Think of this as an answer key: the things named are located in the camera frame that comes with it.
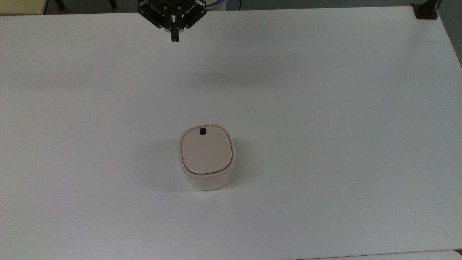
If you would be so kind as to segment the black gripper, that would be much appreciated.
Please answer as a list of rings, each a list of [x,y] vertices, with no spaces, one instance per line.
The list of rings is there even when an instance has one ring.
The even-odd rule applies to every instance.
[[[179,34],[202,19],[207,6],[195,0],[149,0],[138,3],[138,13],[157,28],[166,29],[172,42],[179,42]]]

